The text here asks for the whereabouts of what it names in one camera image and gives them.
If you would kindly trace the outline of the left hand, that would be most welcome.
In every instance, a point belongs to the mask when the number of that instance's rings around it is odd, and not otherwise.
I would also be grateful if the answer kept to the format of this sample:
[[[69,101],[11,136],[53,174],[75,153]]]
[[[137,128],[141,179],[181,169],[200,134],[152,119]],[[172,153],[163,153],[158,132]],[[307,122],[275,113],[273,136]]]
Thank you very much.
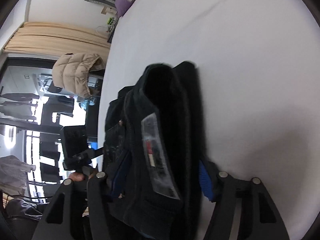
[[[96,176],[96,174],[97,174],[97,171],[94,171],[89,176],[86,176],[86,175],[78,173],[78,172],[73,172],[68,176],[68,178],[73,180],[73,181],[83,181],[83,180],[86,180],[86,179],[93,178],[94,176]]]

